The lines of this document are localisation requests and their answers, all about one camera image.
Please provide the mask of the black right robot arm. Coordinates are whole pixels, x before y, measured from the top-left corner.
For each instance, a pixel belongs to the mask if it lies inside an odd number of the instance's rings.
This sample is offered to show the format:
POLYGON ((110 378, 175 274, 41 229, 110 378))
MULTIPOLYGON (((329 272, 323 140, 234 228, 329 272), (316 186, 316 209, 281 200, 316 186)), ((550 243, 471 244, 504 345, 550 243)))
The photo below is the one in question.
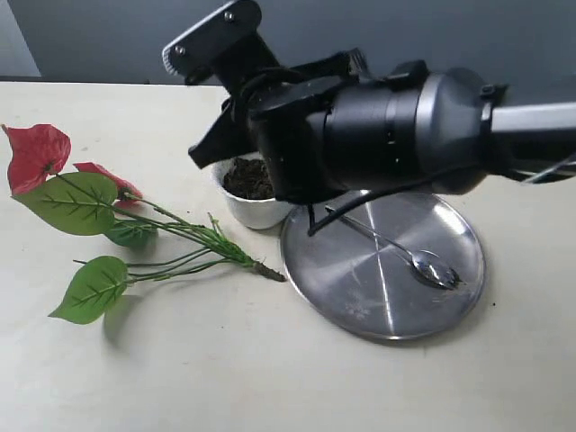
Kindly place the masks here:
POLYGON ((374 78, 356 49, 228 72, 229 99, 190 157, 207 167, 256 152, 279 201, 422 185, 463 194, 488 174, 521 180, 575 149, 573 81, 514 88, 421 60, 374 78))

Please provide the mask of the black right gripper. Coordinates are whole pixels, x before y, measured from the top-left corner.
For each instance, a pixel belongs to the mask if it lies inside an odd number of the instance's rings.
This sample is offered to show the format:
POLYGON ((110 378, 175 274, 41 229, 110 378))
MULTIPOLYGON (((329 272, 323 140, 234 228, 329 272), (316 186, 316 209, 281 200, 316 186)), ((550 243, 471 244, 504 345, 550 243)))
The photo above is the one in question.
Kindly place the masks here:
POLYGON ((219 117, 188 149, 199 167, 257 152, 274 197, 317 203, 348 190, 371 189, 374 175, 357 143, 329 128, 337 96, 363 81, 360 49, 339 51, 296 67, 281 65, 262 40, 236 43, 217 74, 229 91, 219 117))

